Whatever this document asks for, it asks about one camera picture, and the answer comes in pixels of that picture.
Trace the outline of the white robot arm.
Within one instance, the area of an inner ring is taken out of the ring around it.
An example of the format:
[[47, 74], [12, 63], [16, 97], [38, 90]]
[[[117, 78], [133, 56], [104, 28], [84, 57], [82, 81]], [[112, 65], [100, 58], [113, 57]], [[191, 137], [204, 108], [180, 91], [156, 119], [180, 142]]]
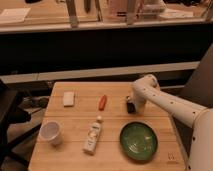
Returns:
[[150, 101], [193, 129], [187, 171], [213, 171], [213, 108], [208, 108], [160, 90], [152, 74], [132, 83], [137, 110]]

